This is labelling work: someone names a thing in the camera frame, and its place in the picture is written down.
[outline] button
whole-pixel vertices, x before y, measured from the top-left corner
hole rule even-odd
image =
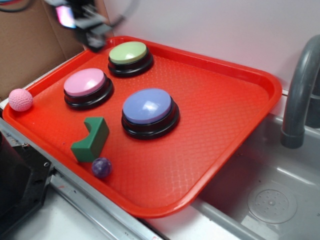
[[[105,81],[105,74],[98,68],[87,68],[71,75],[64,83],[65,92],[72,97],[82,97],[98,90]]]
[[[31,93],[22,88],[12,90],[8,99],[10,107],[18,112],[27,111],[34,102]]]
[[[179,119],[179,107],[172,97],[162,89],[148,88],[128,97],[121,124],[130,137],[151,140],[171,132]]]
[[[147,54],[147,46],[138,41],[129,41],[114,47],[109,57],[114,64],[131,64]]]
[[[164,118],[172,106],[170,95],[158,88],[132,94],[123,105],[123,113],[134,124],[151,124]]]

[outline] green button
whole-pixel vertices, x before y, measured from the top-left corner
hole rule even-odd
[[[147,46],[139,41],[129,41],[114,47],[109,57],[114,64],[131,64],[147,54]]]

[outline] pink button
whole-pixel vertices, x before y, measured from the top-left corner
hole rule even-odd
[[[83,97],[98,90],[105,81],[104,72],[87,68],[72,74],[64,83],[65,92],[73,97]]]

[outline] plastic tray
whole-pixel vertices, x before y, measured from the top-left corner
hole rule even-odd
[[[145,43],[154,65],[139,76],[114,77],[109,52],[128,41]],[[85,68],[103,70],[114,94],[94,109],[72,110],[64,102],[64,82]],[[133,139],[121,125],[123,103],[145,88],[167,91],[180,109],[177,127],[158,139]],[[32,108],[16,112],[7,105],[4,119],[140,218],[164,217],[190,204],[282,94],[278,80],[266,72],[126,36],[110,38],[99,54],[84,51],[28,90]],[[111,160],[113,172],[103,180],[71,151],[72,143],[88,135],[86,117],[104,117],[110,129],[101,156]]]

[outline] sink drain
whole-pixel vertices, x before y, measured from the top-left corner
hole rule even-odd
[[[297,201],[288,188],[267,183],[251,191],[248,207],[259,220],[269,224],[281,224],[295,215]]]

